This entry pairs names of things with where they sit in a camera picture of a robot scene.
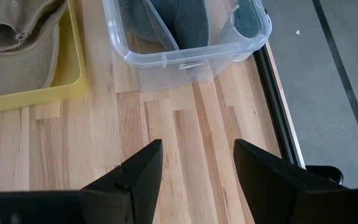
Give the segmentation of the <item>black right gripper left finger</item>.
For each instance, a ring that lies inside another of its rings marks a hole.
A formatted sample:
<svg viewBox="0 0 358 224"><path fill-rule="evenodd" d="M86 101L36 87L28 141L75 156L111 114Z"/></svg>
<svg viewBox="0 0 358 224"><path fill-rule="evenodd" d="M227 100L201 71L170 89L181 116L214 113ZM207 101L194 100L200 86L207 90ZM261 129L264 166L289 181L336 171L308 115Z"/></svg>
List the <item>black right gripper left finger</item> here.
<svg viewBox="0 0 358 224"><path fill-rule="evenodd" d="M162 165L162 140L155 139L82 188L86 223L152 223Z"/></svg>

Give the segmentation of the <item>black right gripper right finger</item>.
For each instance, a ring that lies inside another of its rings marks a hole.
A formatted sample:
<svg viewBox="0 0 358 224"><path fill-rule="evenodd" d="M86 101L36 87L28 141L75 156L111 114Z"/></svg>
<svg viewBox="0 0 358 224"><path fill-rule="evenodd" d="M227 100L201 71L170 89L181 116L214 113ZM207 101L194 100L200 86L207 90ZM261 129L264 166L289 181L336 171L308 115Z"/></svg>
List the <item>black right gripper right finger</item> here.
<svg viewBox="0 0 358 224"><path fill-rule="evenodd" d="M233 156L241 189L256 223L293 223L300 193L344 188L243 139L234 141Z"/></svg>

